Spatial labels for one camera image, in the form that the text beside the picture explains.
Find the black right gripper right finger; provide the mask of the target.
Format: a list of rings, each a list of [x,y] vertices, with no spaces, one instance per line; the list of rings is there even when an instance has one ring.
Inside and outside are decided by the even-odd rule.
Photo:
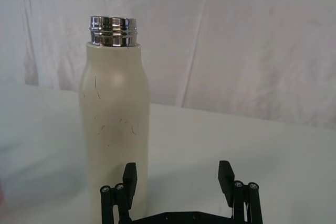
[[[244,184],[236,180],[228,161],[219,162],[218,181],[228,206],[232,209],[233,223],[263,223],[258,184]]]

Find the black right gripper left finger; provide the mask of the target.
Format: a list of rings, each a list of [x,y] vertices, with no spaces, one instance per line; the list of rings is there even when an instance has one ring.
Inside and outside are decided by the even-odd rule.
[[[132,207],[133,197],[137,186],[136,163],[127,163],[122,176],[122,182],[114,187],[108,185],[100,188],[101,221],[114,223],[113,208],[118,208],[118,223],[131,223],[129,210]]]

